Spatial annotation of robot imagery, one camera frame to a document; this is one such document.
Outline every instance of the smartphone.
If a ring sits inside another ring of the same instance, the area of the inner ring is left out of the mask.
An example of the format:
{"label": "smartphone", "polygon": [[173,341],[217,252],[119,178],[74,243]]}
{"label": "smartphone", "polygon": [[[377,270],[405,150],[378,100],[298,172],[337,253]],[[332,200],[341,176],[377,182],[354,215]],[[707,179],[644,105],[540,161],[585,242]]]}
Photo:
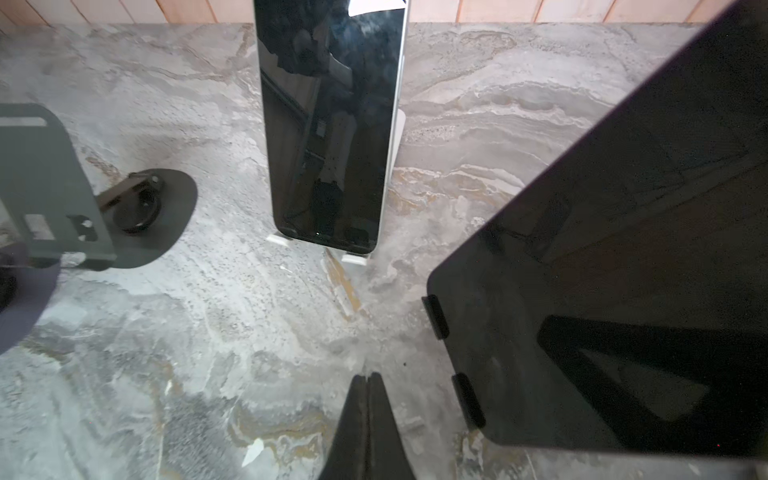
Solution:
{"label": "smartphone", "polygon": [[396,149],[406,0],[255,0],[275,226],[358,255]]}

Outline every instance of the wooden wall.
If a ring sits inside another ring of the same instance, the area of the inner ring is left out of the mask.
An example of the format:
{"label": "wooden wall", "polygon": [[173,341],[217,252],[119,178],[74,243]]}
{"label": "wooden wall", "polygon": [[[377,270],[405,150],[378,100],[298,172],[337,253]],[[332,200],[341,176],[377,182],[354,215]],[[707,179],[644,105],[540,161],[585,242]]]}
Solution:
{"label": "wooden wall", "polygon": [[[0,0],[0,31],[77,23],[251,23],[253,0]],[[731,0],[412,0],[411,22],[708,22]]]}

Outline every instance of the stone countertop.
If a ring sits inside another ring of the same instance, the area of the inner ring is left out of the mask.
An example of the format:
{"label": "stone countertop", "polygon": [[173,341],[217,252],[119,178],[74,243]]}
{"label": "stone countertop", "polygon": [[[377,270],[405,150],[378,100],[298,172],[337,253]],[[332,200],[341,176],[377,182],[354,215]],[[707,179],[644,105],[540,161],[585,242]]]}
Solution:
{"label": "stone countertop", "polygon": [[368,267],[265,241],[251,26],[1,37],[0,101],[56,113],[94,191],[164,167],[200,193],[171,251],[134,270],[64,272],[33,333],[0,357],[3,477],[315,478],[349,381],[379,371],[419,478],[741,478],[739,464],[468,434],[420,301],[442,259],[695,31],[410,25],[408,120]]}

